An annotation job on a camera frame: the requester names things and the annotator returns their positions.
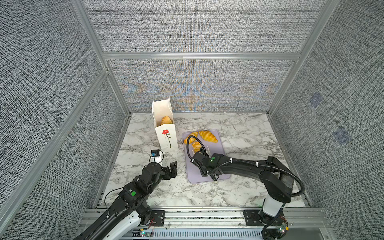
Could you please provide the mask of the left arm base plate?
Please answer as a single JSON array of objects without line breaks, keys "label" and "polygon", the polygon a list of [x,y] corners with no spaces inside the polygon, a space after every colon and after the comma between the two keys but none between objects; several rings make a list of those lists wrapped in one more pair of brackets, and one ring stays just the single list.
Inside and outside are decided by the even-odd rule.
[{"label": "left arm base plate", "polygon": [[164,210],[152,210],[150,215],[146,215],[141,220],[141,226],[149,227],[149,225],[154,227],[163,227],[165,222],[165,214]]}]

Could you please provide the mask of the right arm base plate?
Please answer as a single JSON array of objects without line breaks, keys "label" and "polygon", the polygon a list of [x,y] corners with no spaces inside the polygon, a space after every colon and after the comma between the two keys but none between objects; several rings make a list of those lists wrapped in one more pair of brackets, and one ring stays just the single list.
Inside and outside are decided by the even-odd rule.
[{"label": "right arm base plate", "polygon": [[[263,227],[264,225],[270,223],[274,218],[265,214],[262,209],[244,210],[243,215],[247,226]],[[277,219],[271,223],[270,226],[277,227],[280,233],[285,233],[289,229],[289,223],[283,212],[277,216]]]}]

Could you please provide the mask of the white paper bag with rose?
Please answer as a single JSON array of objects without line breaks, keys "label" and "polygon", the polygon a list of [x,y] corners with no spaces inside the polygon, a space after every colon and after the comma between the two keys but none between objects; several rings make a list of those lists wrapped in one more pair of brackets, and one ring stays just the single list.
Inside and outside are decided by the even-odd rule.
[{"label": "white paper bag with rose", "polygon": [[[161,150],[163,152],[178,150],[177,133],[170,99],[153,102],[152,114]],[[169,116],[173,120],[173,124],[161,125],[161,120],[165,116]]]}]

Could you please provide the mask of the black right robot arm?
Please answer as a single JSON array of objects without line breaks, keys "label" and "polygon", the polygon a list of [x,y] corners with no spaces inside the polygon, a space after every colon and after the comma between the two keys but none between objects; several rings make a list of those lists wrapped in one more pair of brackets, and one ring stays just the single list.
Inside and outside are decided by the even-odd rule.
[{"label": "black right robot arm", "polygon": [[250,161],[222,154],[209,156],[200,151],[190,159],[203,177],[211,177],[214,181],[217,181],[221,175],[236,175],[263,183],[268,194],[264,200],[261,215],[270,218],[278,217],[284,205],[290,203],[292,197],[302,193],[302,191],[293,192],[295,182],[301,185],[300,179],[275,157],[268,157],[267,160],[262,161]]}]

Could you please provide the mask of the braided bread roll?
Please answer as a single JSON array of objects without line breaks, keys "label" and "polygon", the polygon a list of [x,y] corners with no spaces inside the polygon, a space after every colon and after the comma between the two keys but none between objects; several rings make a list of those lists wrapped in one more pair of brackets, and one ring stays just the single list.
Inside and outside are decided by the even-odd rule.
[{"label": "braided bread roll", "polygon": [[193,142],[192,147],[193,147],[194,153],[197,153],[197,152],[199,152],[201,150],[201,148],[203,146],[202,146],[202,144],[200,142],[195,141],[195,142]]}]

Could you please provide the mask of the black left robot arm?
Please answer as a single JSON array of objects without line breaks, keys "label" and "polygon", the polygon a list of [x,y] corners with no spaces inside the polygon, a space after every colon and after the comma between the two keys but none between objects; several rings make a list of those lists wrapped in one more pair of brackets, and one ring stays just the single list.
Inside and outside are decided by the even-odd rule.
[{"label": "black left robot arm", "polygon": [[126,184],[111,206],[96,219],[76,240],[119,240],[123,235],[150,221],[152,209],[147,204],[150,194],[162,180],[177,176],[177,162],[168,167],[152,162],[142,173]]}]

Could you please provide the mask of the metal tongs with white tips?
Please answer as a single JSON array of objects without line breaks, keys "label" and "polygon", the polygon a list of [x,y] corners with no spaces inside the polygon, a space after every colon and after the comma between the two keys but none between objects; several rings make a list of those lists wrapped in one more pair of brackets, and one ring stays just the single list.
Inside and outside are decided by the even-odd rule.
[{"label": "metal tongs with white tips", "polygon": [[213,182],[216,182],[219,179],[219,176],[216,174],[209,175],[208,168],[206,164],[210,157],[204,148],[200,148],[197,152],[194,153],[194,156],[187,151],[188,157],[190,158],[190,163],[198,168],[202,177],[210,177]]}]

